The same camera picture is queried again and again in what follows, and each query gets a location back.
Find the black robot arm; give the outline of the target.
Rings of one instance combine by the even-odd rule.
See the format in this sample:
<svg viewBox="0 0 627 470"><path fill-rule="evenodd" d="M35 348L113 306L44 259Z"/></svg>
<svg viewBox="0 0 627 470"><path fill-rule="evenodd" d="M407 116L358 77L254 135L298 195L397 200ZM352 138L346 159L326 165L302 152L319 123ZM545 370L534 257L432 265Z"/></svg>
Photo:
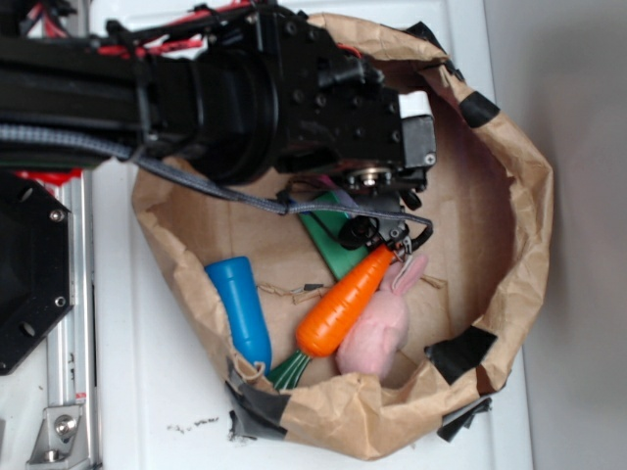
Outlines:
<svg viewBox="0 0 627 470"><path fill-rule="evenodd" d="M366 57L273 1L199 6L184 18L102 36L63 26L67 1L1 5L1 166L68 172L110 158L230 202L279 214L316 204L239 191L269 170L392 193L415 220L435 156L421 117Z"/></svg>

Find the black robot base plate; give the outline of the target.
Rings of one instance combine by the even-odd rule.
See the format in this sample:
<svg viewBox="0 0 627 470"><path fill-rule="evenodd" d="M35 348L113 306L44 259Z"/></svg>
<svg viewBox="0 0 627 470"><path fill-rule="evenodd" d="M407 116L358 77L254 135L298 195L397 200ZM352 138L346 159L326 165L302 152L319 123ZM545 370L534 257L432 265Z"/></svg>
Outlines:
<svg viewBox="0 0 627 470"><path fill-rule="evenodd" d="M1 374L12 374L72 306L70 211L1 172Z"/></svg>

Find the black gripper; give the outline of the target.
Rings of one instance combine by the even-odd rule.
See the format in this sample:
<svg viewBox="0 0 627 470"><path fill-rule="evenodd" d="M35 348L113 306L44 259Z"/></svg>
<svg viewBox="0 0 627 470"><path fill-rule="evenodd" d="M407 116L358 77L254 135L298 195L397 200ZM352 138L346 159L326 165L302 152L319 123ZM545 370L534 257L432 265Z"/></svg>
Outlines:
<svg viewBox="0 0 627 470"><path fill-rule="evenodd" d="M420 208L436 163L427 94L388 87L367 57L340 47L303 15L259 5L249 20L274 74L285 138L273 167L326 175L357 194L396 192L409 209Z"/></svg>

